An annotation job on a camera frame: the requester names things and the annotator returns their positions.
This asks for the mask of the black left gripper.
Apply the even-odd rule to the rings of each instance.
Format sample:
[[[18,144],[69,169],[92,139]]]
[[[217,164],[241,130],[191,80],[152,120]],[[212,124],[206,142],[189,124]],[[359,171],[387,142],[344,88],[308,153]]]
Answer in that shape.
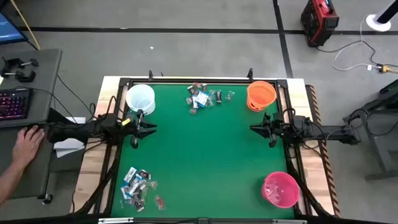
[[[135,114],[127,114],[125,119],[130,119],[131,121],[125,125],[127,126],[127,130],[129,134],[131,134],[131,146],[134,149],[138,148],[138,140],[144,139],[145,137],[154,134],[156,132],[156,124],[143,122],[142,119],[144,117],[144,112],[139,109]]]

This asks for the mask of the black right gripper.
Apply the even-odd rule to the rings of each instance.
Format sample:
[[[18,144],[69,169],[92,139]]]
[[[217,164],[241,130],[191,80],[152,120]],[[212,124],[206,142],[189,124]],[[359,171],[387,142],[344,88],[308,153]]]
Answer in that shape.
[[[283,142],[292,144],[294,142],[294,129],[290,123],[285,123],[281,119],[271,120],[271,116],[264,113],[262,122],[250,125],[251,131],[269,139],[269,147],[275,147],[277,137]]]

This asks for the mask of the orange halloween bucket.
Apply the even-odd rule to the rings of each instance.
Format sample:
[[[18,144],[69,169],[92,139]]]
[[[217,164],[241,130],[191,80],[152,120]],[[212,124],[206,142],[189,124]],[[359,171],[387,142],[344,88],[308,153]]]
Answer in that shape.
[[[247,87],[248,108],[255,112],[265,110],[277,99],[275,88],[268,82],[255,81]]]

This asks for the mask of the large blue white candy pack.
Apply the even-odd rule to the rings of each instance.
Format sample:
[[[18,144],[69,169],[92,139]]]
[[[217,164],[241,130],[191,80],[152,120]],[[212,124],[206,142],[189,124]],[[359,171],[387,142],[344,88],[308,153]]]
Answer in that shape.
[[[203,91],[199,91],[199,94],[196,96],[196,103],[200,107],[205,107],[206,102],[208,101],[209,95]]]

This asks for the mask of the person's forearm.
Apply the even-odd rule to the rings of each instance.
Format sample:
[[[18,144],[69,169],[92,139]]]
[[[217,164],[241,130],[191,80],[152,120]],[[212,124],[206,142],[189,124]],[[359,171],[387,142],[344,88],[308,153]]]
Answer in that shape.
[[[0,175],[0,207],[15,191],[25,167],[19,162],[13,162]]]

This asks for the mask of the white halloween bucket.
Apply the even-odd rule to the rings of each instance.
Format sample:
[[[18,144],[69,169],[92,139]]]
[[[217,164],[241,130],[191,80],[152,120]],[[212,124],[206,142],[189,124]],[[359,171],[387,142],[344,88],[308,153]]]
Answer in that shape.
[[[126,93],[126,103],[134,112],[142,110],[149,115],[155,110],[155,91],[149,85],[134,85]]]

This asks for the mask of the pink halloween bucket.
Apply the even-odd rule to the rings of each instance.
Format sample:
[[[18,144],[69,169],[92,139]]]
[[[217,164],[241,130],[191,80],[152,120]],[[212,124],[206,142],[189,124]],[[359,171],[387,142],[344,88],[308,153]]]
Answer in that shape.
[[[296,180],[286,172],[272,172],[261,187],[262,197],[279,208],[293,207],[300,198]]]

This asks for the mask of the black orange striped strip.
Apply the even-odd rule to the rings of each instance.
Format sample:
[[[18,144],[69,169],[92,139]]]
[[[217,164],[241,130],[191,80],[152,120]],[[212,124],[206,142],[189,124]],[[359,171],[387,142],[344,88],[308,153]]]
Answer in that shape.
[[[319,113],[319,109],[318,109],[318,102],[317,102],[317,98],[316,98],[315,89],[312,85],[305,85],[305,89],[306,89],[307,96],[308,96],[308,102],[310,105],[312,118],[316,124],[321,125],[321,119],[320,119],[320,113]],[[328,155],[328,149],[327,149],[325,143],[320,144],[320,153],[321,153],[321,158],[322,158],[323,166],[324,166],[324,170],[325,170],[326,181],[328,184],[328,190],[330,193],[333,214],[334,214],[334,216],[341,218],[342,216],[341,216],[340,208],[338,205],[338,197],[337,197],[337,193],[336,193],[335,182],[333,180],[333,174],[332,174],[331,164],[330,164],[329,155]]]

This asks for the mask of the white paper sheet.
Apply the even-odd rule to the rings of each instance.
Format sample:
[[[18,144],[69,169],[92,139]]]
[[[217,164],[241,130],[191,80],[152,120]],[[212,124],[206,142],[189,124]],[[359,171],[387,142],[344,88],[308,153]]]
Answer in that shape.
[[[61,142],[56,142],[54,144],[54,151],[57,158],[66,156],[67,154],[82,150],[85,144],[77,139],[68,138]]]

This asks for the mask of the grey keyboard desk panel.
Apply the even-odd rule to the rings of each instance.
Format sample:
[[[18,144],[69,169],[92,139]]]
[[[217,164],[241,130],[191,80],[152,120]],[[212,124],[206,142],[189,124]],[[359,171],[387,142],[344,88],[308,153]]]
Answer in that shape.
[[[0,90],[21,87],[31,88],[32,98],[25,119],[3,120],[0,121],[0,127],[44,123],[49,115],[52,93],[55,88],[60,61],[62,59],[62,51],[60,49],[47,49],[0,54],[0,69],[4,68],[6,60],[15,58],[22,60],[24,63],[28,63],[30,59],[34,58],[38,61],[39,66],[33,67],[28,64],[21,70],[25,75],[29,75],[31,71],[36,73],[34,80],[30,83],[21,83],[14,77],[2,79]]]

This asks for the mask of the person's hand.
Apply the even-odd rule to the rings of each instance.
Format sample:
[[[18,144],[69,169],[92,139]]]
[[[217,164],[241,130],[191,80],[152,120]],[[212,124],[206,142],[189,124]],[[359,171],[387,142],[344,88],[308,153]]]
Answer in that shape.
[[[22,128],[18,134],[12,150],[12,164],[20,169],[25,168],[35,157],[45,132],[37,125]]]

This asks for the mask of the red black tool case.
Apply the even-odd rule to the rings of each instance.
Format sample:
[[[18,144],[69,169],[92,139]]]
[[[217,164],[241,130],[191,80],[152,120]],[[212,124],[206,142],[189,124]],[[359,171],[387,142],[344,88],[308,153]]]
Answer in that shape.
[[[300,18],[308,46],[323,46],[338,27],[339,19],[331,0],[308,0]]]

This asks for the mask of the grey mouse desk panel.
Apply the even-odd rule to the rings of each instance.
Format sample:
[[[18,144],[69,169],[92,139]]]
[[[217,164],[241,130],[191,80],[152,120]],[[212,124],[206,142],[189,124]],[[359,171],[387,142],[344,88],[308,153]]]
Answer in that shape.
[[[46,194],[49,178],[50,159],[53,153],[53,143],[48,142],[46,125],[39,125],[44,129],[45,136],[32,162],[25,168],[21,180],[9,197],[26,198],[38,197]],[[12,148],[17,139],[17,133],[22,126],[0,128],[0,173],[6,170],[12,160]]]

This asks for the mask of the black C-clamp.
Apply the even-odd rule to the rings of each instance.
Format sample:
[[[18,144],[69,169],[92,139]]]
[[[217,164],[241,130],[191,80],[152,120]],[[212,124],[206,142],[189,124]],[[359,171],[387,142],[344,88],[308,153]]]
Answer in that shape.
[[[28,75],[26,75],[25,73],[19,71],[16,71],[14,73],[1,71],[0,76],[2,76],[3,78],[14,76],[14,78],[21,83],[31,83],[34,81],[36,73],[34,71],[31,71]]]
[[[12,58],[12,59],[9,59],[9,60],[6,60],[5,58],[2,58],[2,59],[4,60],[3,69],[5,69],[5,70],[11,70],[14,67],[25,68],[25,66],[27,66],[27,65],[31,65],[33,67],[38,67],[39,66],[39,62],[36,59],[34,59],[34,58],[31,58],[29,60],[29,62],[23,62],[19,58]]]

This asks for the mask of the black keyboard pink lit keys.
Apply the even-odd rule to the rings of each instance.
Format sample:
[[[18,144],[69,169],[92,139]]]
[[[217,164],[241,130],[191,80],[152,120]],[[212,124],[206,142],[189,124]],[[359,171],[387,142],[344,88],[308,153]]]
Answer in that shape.
[[[31,99],[30,88],[0,90],[0,121],[26,119]]]

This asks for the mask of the white round stand base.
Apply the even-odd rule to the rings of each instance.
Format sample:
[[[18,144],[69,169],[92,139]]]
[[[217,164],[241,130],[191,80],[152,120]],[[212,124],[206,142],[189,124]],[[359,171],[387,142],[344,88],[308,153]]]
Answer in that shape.
[[[367,25],[379,32],[386,32],[391,28],[391,22],[387,22],[385,24],[379,23],[377,21],[377,14],[369,14],[366,16]]]

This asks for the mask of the computer monitor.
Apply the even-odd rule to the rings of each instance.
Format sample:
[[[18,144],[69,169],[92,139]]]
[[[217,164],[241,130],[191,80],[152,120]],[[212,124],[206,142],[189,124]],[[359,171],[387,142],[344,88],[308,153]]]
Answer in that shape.
[[[28,38],[0,12],[0,45],[26,42]]]

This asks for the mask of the stand pole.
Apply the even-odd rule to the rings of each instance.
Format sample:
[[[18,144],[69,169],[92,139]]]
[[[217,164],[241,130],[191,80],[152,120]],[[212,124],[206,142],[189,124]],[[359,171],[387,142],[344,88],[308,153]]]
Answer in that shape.
[[[398,13],[398,0],[394,0],[377,17],[376,22],[380,24],[388,23]]]

